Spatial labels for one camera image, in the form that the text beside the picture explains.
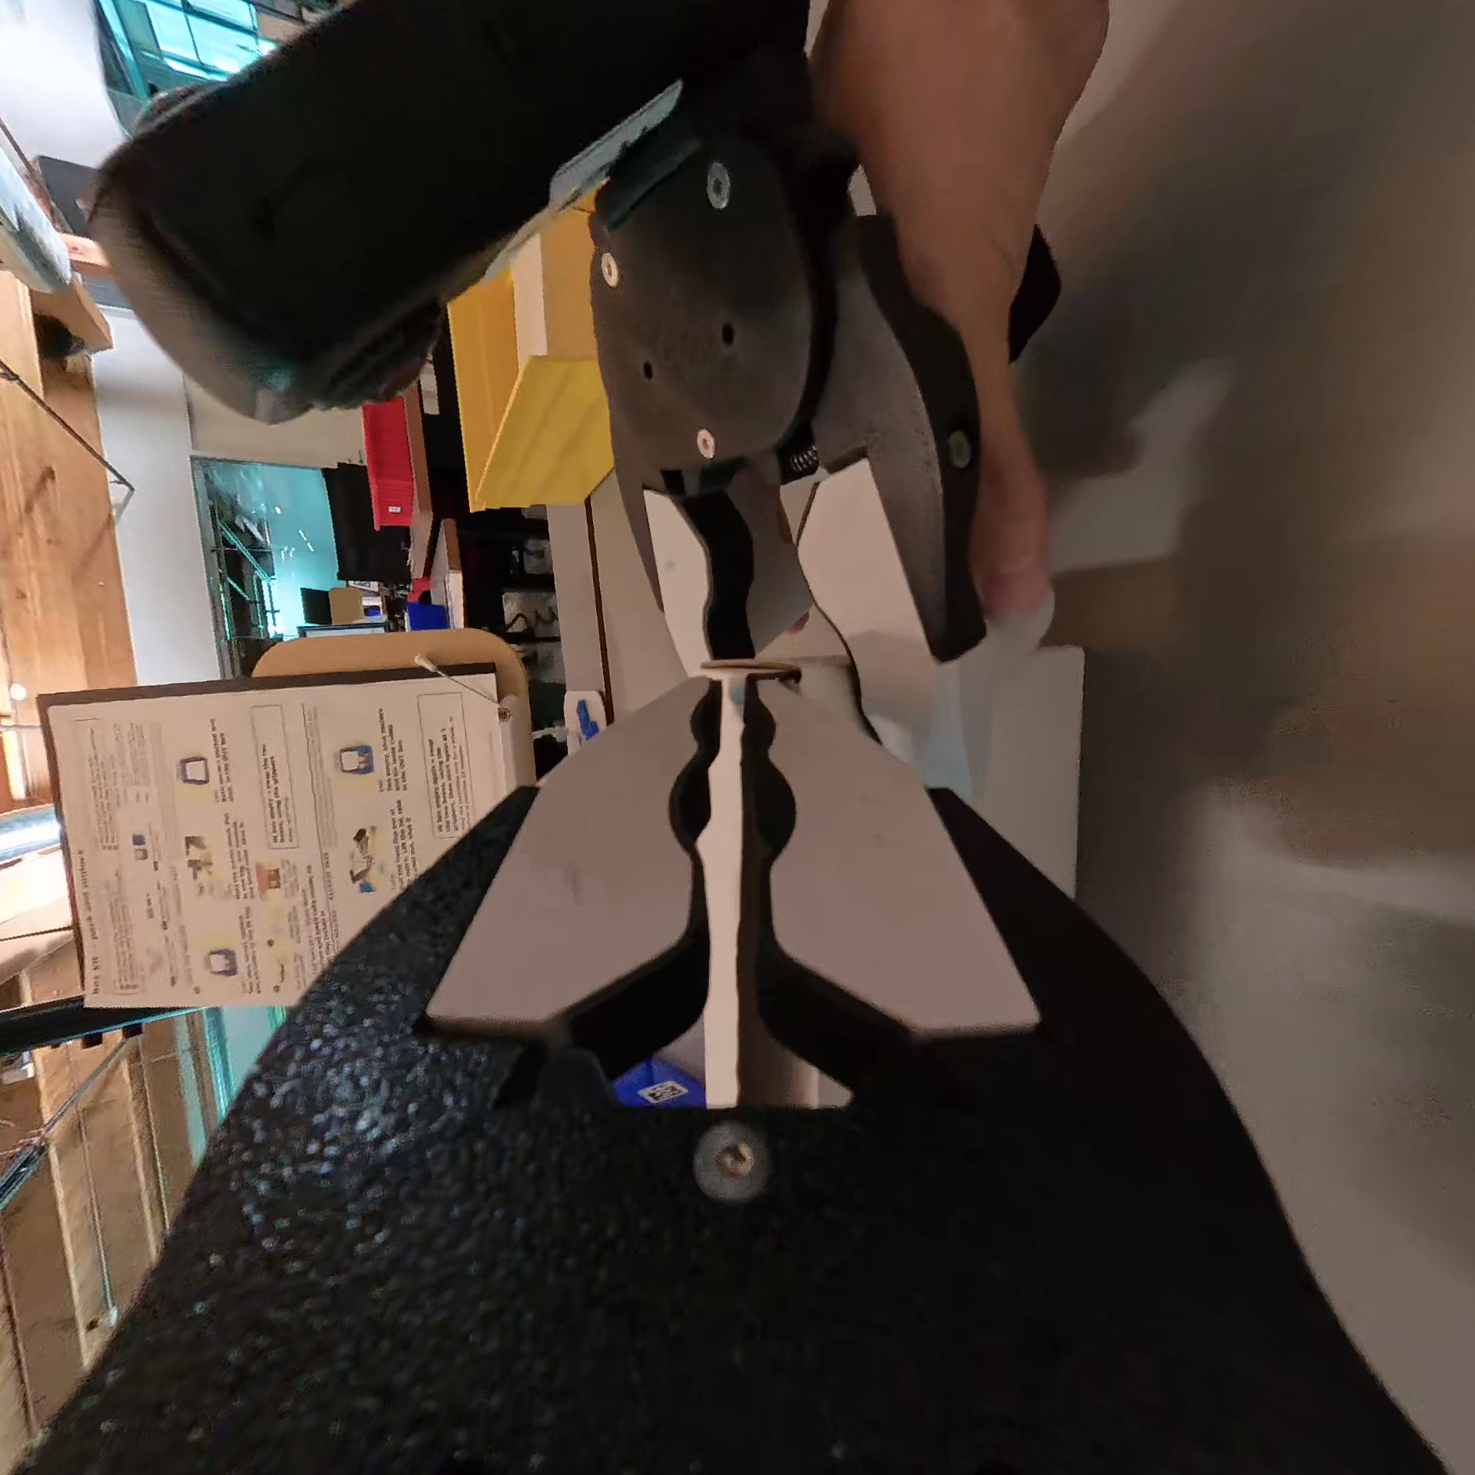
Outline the pale cardboard carton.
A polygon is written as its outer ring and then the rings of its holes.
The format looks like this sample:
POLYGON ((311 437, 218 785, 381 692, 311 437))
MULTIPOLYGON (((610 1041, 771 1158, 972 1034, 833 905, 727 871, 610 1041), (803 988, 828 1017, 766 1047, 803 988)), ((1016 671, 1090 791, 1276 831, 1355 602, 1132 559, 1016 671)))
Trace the pale cardboard carton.
POLYGON ((533 233, 509 265, 519 366, 551 356, 551 291, 545 291, 545 233, 533 233))

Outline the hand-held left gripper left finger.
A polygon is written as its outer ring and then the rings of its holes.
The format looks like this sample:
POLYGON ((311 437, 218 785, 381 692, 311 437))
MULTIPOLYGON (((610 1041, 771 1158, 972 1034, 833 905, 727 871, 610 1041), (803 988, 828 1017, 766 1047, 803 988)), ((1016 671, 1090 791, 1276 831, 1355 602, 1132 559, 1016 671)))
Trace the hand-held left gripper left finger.
POLYGON ((427 1023, 587 1047, 617 1080, 710 1007, 695 835, 717 679, 692 677, 559 763, 496 867, 427 1023))

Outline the stack of red bins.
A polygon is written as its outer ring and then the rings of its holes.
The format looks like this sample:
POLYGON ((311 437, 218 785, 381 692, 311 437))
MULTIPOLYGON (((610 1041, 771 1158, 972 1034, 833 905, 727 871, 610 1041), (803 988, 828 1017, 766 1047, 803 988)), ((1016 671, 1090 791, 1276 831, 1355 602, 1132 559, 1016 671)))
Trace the stack of red bins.
POLYGON ((410 448, 410 405, 381 397, 361 405, 361 470, 375 493, 375 528, 410 528, 418 524, 418 448, 410 448))

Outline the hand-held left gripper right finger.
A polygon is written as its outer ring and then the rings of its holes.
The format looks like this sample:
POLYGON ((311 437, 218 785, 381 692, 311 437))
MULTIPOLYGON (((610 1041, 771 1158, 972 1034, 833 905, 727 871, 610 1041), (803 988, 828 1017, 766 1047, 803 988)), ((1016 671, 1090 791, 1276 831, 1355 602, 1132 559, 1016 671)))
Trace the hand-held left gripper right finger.
POLYGON ((738 939, 763 1034, 863 1092, 1043 1023, 924 785, 782 677, 748 677, 738 939))

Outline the printed instruction sheet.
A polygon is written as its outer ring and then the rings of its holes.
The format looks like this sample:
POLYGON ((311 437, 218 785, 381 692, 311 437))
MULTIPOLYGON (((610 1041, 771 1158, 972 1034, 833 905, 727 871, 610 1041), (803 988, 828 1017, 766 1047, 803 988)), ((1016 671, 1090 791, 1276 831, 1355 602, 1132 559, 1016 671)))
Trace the printed instruction sheet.
POLYGON ((45 700, 87 1007, 295 1007, 509 786, 492 659, 45 700))

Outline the white cardboard box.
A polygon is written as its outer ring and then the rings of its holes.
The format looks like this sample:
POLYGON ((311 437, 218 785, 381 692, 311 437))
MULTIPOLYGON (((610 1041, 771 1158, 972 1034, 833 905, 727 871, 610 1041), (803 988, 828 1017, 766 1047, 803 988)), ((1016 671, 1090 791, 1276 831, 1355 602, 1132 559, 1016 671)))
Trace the white cardboard box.
MULTIPOLYGON (((919 785, 971 799, 1026 864, 1075 895, 1079 855, 1079 651, 1043 651, 1054 602, 1000 617, 986 643, 937 659, 919 602, 901 562, 896 524, 870 463, 782 490, 809 578, 809 625, 763 651, 801 668, 801 689, 837 720, 878 735, 919 785)), ((755 1007, 738 1000, 738 720, 748 679, 717 677, 717 758, 710 768, 710 825, 695 835, 714 923, 704 1023, 658 1056, 692 1070, 710 1110, 841 1101, 820 1070, 776 1042, 748 1042, 755 1007)))

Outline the blue labelled bin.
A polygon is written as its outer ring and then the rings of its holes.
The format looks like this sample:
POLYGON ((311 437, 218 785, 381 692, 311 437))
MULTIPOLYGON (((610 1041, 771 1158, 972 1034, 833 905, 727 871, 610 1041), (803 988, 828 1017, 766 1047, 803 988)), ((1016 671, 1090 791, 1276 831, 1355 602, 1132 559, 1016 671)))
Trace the blue labelled bin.
POLYGON ((681 1070, 675 1061, 655 1056, 640 1061, 634 1070, 623 1070, 610 1080, 617 1110, 710 1110, 710 1092, 692 1070, 681 1070))

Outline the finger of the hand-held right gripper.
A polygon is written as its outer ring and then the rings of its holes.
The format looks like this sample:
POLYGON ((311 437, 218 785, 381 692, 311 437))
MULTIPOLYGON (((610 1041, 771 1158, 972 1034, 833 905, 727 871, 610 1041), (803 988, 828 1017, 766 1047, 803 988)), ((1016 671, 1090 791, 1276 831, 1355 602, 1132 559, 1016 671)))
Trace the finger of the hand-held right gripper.
POLYGON ((610 475, 617 475, 617 498, 623 498, 623 514, 627 514, 627 533, 640 546, 640 571, 651 578, 655 606, 668 615, 658 577, 655 577, 655 542, 651 542, 651 512, 645 512, 645 479, 623 455, 617 455, 610 475))
POLYGON ((695 651, 704 659, 755 659, 813 606, 782 490, 738 470, 725 490, 695 490, 688 524, 704 584, 695 651))

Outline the yellow plastic bin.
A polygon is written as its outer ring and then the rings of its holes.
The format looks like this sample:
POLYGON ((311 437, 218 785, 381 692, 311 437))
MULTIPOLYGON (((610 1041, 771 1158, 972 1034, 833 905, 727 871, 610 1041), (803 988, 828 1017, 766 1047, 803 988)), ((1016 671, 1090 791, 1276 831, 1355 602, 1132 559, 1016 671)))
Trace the yellow plastic bin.
POLYGON ((582 505, 610 475, 589 263, 589 199, 582 199, 545 229, 551 356, 529 366, 505 274, 445 307, 469 512, 582 505))

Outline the rounded wooden board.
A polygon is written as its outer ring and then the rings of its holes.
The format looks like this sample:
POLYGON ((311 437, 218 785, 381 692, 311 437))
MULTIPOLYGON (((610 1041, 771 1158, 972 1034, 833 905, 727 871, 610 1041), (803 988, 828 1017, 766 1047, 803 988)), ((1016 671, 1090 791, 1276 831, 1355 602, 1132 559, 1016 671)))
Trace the rounded wooden board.
POLYGON ((501 707, 501 763, 509 786, 539 785, 539 753, 533 753, 533 700, 529 700, 529 668, 501 632, 481 630, 431 630, 431 632, 334 632, 334 639, 282 639, 256 659, 256 679, 275 677, 376 677, 376 671, 475 671, 496 668, 496 707, 501 707))

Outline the person's right hand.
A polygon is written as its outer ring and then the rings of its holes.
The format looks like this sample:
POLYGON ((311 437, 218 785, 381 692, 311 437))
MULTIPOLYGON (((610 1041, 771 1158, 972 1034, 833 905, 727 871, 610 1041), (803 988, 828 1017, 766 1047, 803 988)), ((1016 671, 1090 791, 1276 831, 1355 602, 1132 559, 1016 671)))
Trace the person's right hand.
POLYGON ((896 220, 912 291, 971 349, 971 571, 992 617, 1051 602, 1051 498, 1010 396, 1009 316, 1058 126, 1103 40, 1107 0, 837 0, 813 37, 813 107, 896 220))

